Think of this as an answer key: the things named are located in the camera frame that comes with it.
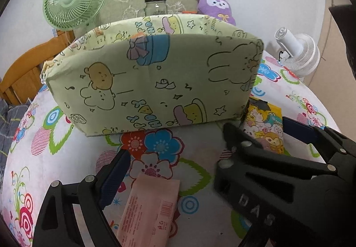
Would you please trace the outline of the pink wet wipes pack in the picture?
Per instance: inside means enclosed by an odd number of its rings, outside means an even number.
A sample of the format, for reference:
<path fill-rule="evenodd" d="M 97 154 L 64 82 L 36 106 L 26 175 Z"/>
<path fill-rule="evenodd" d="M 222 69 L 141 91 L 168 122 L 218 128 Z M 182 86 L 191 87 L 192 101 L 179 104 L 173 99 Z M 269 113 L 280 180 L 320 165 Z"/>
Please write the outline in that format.
<path fill-rule="evenodd" d="M 180 181 L 139 174 L 133 183 L 117 239 L 121 246 L 166 246 Z"/>

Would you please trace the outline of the white floor fan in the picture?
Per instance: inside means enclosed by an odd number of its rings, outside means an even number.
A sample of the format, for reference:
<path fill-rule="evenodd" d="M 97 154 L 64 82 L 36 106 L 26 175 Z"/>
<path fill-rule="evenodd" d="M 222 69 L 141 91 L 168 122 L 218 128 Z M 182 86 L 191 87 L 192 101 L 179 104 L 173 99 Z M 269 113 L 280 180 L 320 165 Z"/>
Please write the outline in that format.
<path fill-rule="evenodd" d="M 286 27 L 275 33 L 280 46 L 278 61 L 291 70 L 298 78 L 310 75 L 320 62 L 320 51 L 314 39 L 305 34 L 292 34 Z"/>

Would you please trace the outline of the yellow cartoon tissue pack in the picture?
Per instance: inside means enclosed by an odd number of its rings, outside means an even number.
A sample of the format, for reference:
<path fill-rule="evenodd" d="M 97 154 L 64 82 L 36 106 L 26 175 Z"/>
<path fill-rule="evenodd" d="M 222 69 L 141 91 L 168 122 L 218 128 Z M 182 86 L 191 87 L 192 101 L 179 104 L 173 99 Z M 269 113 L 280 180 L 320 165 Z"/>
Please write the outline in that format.
<path fill-rule="evenodd" d="M 251 97 L 242 131 L 258 141 L 263 149 L 284 153 L 282 111 L 279 107 Z"/>

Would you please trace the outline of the grey plaid pillow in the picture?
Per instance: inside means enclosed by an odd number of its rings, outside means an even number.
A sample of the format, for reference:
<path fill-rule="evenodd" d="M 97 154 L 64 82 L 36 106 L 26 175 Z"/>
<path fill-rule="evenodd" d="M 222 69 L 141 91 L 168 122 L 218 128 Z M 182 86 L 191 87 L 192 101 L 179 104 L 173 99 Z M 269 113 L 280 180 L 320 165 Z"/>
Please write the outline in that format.
<path fill-rule="evenodd" d="M 0 111 L 0 150 L 1 150 L 1 180 L 3 180 L 7 156 L 10 151 L 15 131 L 20 124 L 29 102 L 23 105 L 9 105 L 4 99 L 1 99 Z"/>

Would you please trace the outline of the glass mason jar mug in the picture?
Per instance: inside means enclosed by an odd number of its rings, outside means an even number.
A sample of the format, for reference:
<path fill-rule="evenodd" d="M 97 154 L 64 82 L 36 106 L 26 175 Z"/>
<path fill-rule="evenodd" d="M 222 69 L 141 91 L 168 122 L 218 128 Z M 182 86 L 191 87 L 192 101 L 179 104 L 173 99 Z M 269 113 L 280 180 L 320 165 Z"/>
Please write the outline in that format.
<path fill-rule="evenodd" d="M 144 8 L 145 16 L 151 15 L 165 15 L 168 13 L 166 0 L 145 0 L 146 6 Z"/>

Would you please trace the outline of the cotton swab container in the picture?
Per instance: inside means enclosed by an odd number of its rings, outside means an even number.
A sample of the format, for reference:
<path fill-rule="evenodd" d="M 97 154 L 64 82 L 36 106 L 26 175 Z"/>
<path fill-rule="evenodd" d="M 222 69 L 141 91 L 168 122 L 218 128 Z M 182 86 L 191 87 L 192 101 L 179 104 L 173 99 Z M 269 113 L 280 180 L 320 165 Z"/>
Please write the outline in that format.
<path fill-rule="evenodd" d="M 185 10 L 185 11 L 182 11 L 182 14 L 197 14 L 197 12 L 196 11 L 187 11 L 187 10 Z"/>

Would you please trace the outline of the purple plush bunny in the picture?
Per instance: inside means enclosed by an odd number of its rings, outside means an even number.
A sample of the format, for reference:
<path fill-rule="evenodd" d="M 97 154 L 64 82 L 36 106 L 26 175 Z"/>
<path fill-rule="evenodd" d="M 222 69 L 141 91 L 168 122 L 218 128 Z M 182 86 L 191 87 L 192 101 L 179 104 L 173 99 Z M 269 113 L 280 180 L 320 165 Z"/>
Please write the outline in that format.
<path fill-rule="evenodd" d="M 236 25 L 231 6 L 226 0 L 198 0 L 197 12 Z"/>

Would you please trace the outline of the floral tablecloth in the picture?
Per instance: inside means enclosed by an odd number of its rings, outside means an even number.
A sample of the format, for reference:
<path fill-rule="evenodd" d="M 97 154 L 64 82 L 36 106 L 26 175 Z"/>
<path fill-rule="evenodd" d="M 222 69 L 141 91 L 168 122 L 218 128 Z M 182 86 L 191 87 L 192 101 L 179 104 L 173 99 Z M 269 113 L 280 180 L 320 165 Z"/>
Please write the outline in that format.
<path fill-rule="evenodd" d="M 21 246 L 31 246 L 49 185 L 79 182 L 110 163 L 121 149 L 131 167 L 104 214 L 117 231 L 140 173 L 180 181 L 169 246 L 237 246 L 249 228 L 214 192 L 215 164 L 227 155 L 223 122 L 162 128 L 137 134 L 107 131 L 87 137 L 55 103 L 46 87 L 17 118 L 11 146 L 1 169 L 1 215 Z"/>

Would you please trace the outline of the yellow cartoon fabric storage box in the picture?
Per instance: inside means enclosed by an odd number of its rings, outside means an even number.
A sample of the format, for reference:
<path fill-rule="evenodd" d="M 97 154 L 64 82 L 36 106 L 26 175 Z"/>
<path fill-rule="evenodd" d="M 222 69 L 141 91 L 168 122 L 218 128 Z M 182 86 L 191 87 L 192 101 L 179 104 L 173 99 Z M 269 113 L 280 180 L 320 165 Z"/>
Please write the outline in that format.
<path fill-rule="evenodd" d="M 42 80 L 88 136 L 240 119 L 263 41 L 197 14 L 104 24 L 53 60 Z"/>

